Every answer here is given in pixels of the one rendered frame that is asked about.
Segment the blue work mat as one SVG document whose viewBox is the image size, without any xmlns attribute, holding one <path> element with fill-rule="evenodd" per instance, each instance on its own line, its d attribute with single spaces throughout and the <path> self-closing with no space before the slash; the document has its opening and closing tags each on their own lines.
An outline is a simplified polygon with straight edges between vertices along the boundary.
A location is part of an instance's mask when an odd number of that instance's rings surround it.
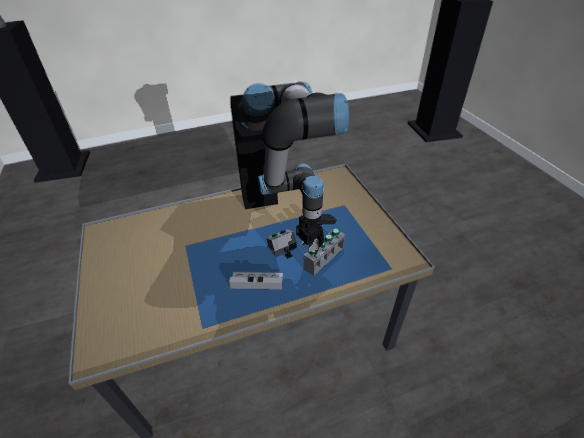
<svg viewBox="0 0 584 438">
<path fill-rule="evenodd" d="M 392 268 L 346 208 L 322 211 L 337 219 L 321 224 L 324 237 L 338 228 L 345 234 L 344 248 L 316 275 L 303 269 L 309 244 L 296 235 L 299 217 L 228 236 L 185 246 L 202 328 L 207 328 Z M 292 257 L 274 256 L 267 237 L 294 231 L 297 248 Z M 233 272 L 283 273 L 282 289 L 231 289 Z"/>
</svg>

